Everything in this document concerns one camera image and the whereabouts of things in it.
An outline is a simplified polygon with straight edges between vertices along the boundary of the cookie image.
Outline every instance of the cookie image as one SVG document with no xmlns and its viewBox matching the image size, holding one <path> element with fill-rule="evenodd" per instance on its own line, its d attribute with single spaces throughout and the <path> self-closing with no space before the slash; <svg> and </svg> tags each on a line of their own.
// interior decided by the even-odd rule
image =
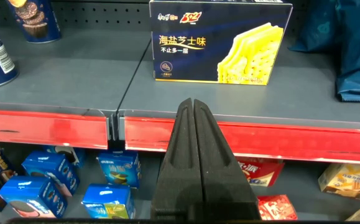
<svg viewBox="0 0 360 224">
<path fill-rule="evenodd" d="M 22 7 L 25 5 L 26 0 L 8 0 L 14 7 Z"/>
<path fill-rule="evenodd" d="M 35 218 L 40 216 L 40 214 L 37 211 L 35 211 L 30 205 L 28 205 L 25 202 L 11 201 L 10 205 L 22 217 Z"/>
<path fill-rule="evenodd" d="M 48 27 L 46 22 L 36 25 L 23 24 L 23 26 L 25 31 L 35 38 L 44 38 L 48 34 Z"/>
<path fill-rule="evenodd" d="M 30 19 L 36 16 L 37 6 L 34 2 L 26 2 L 24 6 L 15 9 L 21 19 Z"/>
<path fill-rule="evenodd" d="M 41 23 L 44 19 L 44 12 L 38 12 L 36 16 L 30 19 L 24 19 L 24 22 L 28 25 L 35 25 Z"/>
</svg>

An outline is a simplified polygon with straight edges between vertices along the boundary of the packaged food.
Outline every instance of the packaged food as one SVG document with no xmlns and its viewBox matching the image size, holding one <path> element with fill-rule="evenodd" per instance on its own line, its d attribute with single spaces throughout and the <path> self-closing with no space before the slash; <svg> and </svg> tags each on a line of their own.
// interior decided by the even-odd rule
<svg viewBox="0 0 360 224">
<path fill-rule="evenodd" d="M 61 218 L 67 201 L 47 177 L 15 176 L 0 196 L 24 218 Z"/>
<path fill-rule="evenodd" d="M 22 163 L 32 177 L 51 177 L 61 194 L 72 196 L 80 180 L 65 155 L 34 151 Z"/>
<path fill-rule="evenodd" d="M 90 184 L 81 202 L 92 218 L 134 218 L 129 186 Z"/>
<path fill-rule="evenodd" d="M 151 0 L 154 78 L 266 85 L 292 5 Z"/>
<path fill-rule="evenodd" d="M 330 164 L 318 183 L 323 192 L 360 200 L 360 165 Z"/>
</svg>

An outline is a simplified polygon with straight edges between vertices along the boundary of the oreo cookie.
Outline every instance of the oreo cookie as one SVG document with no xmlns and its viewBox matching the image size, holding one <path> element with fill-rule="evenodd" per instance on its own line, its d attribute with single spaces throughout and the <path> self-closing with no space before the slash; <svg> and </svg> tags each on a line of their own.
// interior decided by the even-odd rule
<svg viewBox="0 0 360 224">
<path fill-rule="evenodd" d="M 46 43 L 61 38 L 49 0 L 6 0 L 31 43 Z"/>
</svg>

